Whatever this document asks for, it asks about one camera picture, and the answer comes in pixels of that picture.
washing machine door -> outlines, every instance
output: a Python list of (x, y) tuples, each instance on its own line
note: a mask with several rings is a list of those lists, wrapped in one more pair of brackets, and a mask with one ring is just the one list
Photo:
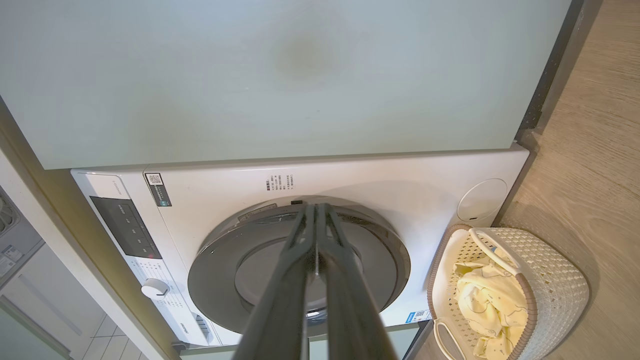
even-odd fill
[[(300, 201), (261, 208), (241, 215), (221, 233), (213, 231), (189, 270), (189, 295), (213, 322), (242, 333), (259, 303), (285, 240), (291, 233)], [(333, 205), (373, 301), (382, 311), (402, 292), (409, 278), (406, 248), (391, 225), (371, 211)], [(326, 285), (319, 275), (308, 280), (307, 333), (326, 333)]]

yellow cloth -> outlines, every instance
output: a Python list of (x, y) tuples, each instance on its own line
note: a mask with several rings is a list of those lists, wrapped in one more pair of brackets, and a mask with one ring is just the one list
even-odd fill
[[(496, 255), (508, 261), (500, 249)], [(527, 302), (518, 281), (489, 257), (456, 263), (456, 300), (471, 329), (482, 337), (474, 355), (506, 360), (527, 325)]]

wooden floor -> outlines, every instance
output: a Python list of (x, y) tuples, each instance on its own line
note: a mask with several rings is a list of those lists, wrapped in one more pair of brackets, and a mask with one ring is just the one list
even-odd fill
[[(549, 242), (591, 300), (547, 359), (640, 359), (640, 1), (605, 0), (501, 226)], [(445, 359), (428, 339), (418, 360)]]

brand logo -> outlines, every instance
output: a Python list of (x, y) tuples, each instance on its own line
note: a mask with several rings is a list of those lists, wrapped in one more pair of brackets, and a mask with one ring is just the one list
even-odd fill
[(120, 192), (120, 188), (118, 187), (118, 184), (116, 184), (116, 182), (115, 182), (115, 181), (112, 181), (112, 183), (113, 183), (113, 186), (115, 186), (115, 187), (116, 187), (116, 191), (117, 191), (120, 195), (122, 195), (122, 192)]

stain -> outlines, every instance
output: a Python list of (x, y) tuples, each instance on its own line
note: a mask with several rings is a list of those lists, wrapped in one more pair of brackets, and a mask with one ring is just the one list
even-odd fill
[(313, 35), (292, 39), (282, 51), (280, 68), (295, 77), (309, 77), (322, 74), (329, 64), (319, 39)]

